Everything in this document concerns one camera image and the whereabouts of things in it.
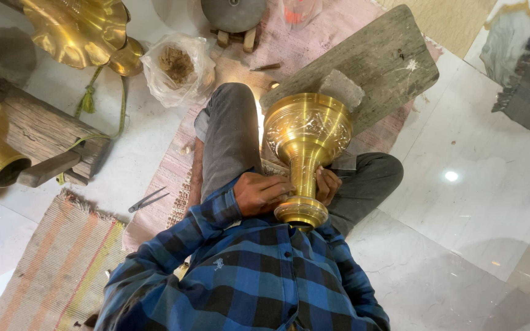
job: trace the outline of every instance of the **hand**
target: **hand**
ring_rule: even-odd
[[[246,217],[274,210],[285,202],[287,193],[295,189],[287,177],[244,173],[234,184],[232,191],[240,213]]]
[[[316,185],[318,186],[316,199],[328,206],[342,184],[343,181],[334,172],[324,169],[322,166],[318,167],[316,170]]]

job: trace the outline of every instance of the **man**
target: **man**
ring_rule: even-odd
[[[401,163],[362,154],[354,175],[342,180],[318,169],[316,198],[331,216],[303,233],[271,212],[294,187],[261,175],[249,87],[220,86],[195,127],[202,188],[190,199],[202,203],[114,270],[95,329],[389,330],[344,237],[398,186]],[[179,281],[173,270],[189,255]]]

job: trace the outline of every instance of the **green tassel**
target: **green tassel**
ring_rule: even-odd
[[[95,104],[93,103],[95,88],[93,86],[87,86],[85,89],[85,95],[83,96],[83,99],[81,99],[81,107],[86,113],[93,114],[95,112]]]
[[[95,93],[95,88],[93,87],[93,83],[103,68],[104,67],[97,67],[97,70],[93,74],[89,85],[85,87],[85,95],[83,95],[81,101],[79,101],[77,108],[75,109],[75,118],[78,119],[81,116],[81,110],[84,110],[88,114],[93,114],[95,112],[95,104],[93,103],[93,94]]]

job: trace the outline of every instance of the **striped rug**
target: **striped rug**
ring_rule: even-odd
[[[124,261],[123,230],[63,190],[0,298],[0,331],[78,330],[101,307],[106,271]]]

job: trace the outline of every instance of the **white marble floor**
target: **white marble floor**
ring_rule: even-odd
[[[197,32],[194,1],[124,2],[129,35],[143,42]],[[31,32],[0,4],[0,33],[13,27]],[[72,114],[93,69],[70,69],[37,48],[33,54],[23,88]],[[472,65],[446,49],[437,65],[438,82],[417,98],[392,150],[404,164],[401,186],[348,242],[394,330],[530,330],[530,131],[490,112],[501,87]],[[119,79],[104,70],[98,82],[98,112],[81,119],[111,134]],[[186,113],[162,108],[142,75],[129,80],[128,105],[124,133],[101,172],[89,186],[71,187],[125,221]],[[0,192],[0,295],[59,191],[51,181]]]

